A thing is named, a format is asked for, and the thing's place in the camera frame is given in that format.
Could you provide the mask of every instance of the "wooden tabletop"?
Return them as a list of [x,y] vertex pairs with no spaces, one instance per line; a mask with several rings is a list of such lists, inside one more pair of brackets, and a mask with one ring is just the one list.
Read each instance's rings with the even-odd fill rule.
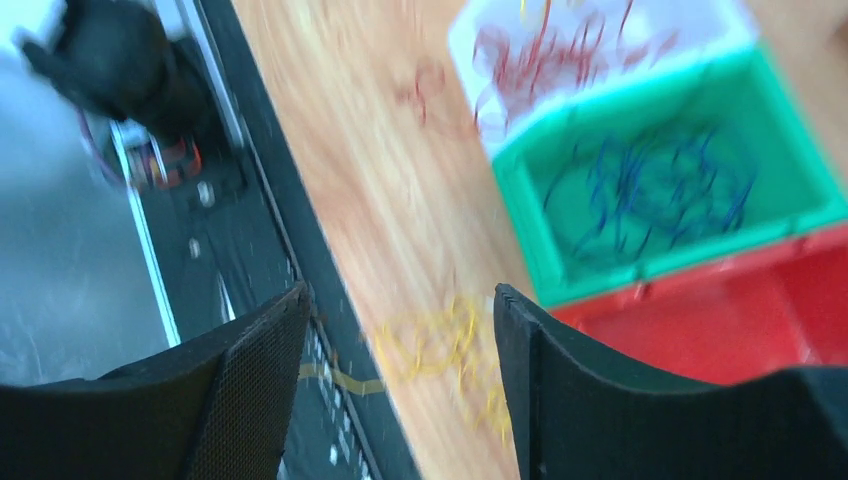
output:
[[[233,3],[372,348],[382,325],[442,310],[457,294],[491,296],[498,282],[531,291],[447,53],[463,0]],[[750,3],[824,147],[848,171],[848,38],[835,35],[848,5]],[[409,96],[422,65],[442,66],[446,80],[423,122]],[[483,333],[490,324],[491,315]],[[495,362],[484,338],[480,355]],[[394,361],[378,358],[424,478],[518,478],[511,444],[457,407],[456,372],[409,380],[388,374]]]

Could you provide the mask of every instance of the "green plastic container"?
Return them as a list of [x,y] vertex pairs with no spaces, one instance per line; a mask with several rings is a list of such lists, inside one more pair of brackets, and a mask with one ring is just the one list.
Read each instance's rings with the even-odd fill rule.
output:
[[[575,245],[598,223],[598,214],[589,205],[592,189],[587,178],[602,139],[612,135],[630,141],[652,126],[674,123],[680,131],[698,124],[729,132],[715,136],[711,156],[725,156],[726,163],[754,169],[741,226],[678,244],[657,241],[624,261],[587,261]],[[575,145],[578,154],[573,154]],[[566,106],[504,149],[493,168],[544,307],[619,289],[848,217],[840,182],[763,47]],[[557,187],[549,194],[555,181]],[[622,222],[615,235],[641,238],[644,229],[639,222]],[[607,227],[595,240],[614,242],[602,238],[613,235],[610,230]]]

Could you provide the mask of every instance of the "pile of blue rubber bands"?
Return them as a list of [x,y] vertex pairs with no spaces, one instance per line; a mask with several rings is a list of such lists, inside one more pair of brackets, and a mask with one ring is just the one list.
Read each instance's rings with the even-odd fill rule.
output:
[[[723,144],[738,148],[733,155],[728,148],[721,150],[732,158],[717,158],[709,147],[725,135],[729,138]],[[588,162],[585,195],[594,225],[585,232],[555,228],[562,253],[595,266],[614,266],[634,262],[646,251],[738,230],[756,169],[744,145],[735,140],[717,127],[688,133],[654,131],[627,141],[604,136],[597,155],[586,159],[584,154],[580,162]],[[574,144],[569,163],[578,162],[581,149],[585,144]],[[565,172],[548,190],[545,210]]]

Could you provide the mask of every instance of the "black metal frame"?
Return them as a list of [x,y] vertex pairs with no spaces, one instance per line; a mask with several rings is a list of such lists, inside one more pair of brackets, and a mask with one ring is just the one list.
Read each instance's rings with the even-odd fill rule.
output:
[[[229,0],[197,0],[197,4],[206,17],[248,145],[246,151],[236,155],[245,176],[245,187],[237,201],[203,211],[174,205],[179,195],[150,195],[144,199],[179,333],[186,340],[215,326],[209,320],[214,318],[210,316],[210,305],[218,302],[211,293],[216,290],[209,283],[219,271],[231,290],[236,313],[258,307],[295,280],[303,279],[313,288],[319,314],[327,320],[323,325],[313,325],[307,336],[321,341],[325,351],[332,351],[350,376],[378,378],[374,359],[361,341],[359,322],[233,6]],[[189,239],[197,240],[200,246],[198,258],[189,254]],[[198,282],[203,288],[198,289]],[[305,358],[317,361],[308,351]],[[332,416],[335,420],[347,413],[361,437],[350,440],[350,445],[370,464],[372,479],[420,478],[388,394],[358,397],[343,392],[344,405],[333,412],[324,408],[327,405],[319,398],[319,386],[318,381],[299,385],[299,391],[305,393],[299,393],[295,401],[290,431],[314,430],[309,422],[316,421],[316,408],[323,408],[325,418]],[[318,452],[319,462],[328,461],[326,435],[316,434],[311,440],[302,437],[304,442],[315,442],[305,450]],[[361,465],[355,460],[357,465],[352,465],[349,475],[356,472],[357,478],[362,478]],[[316,478],[330,480],[328,475],[322,472]]]

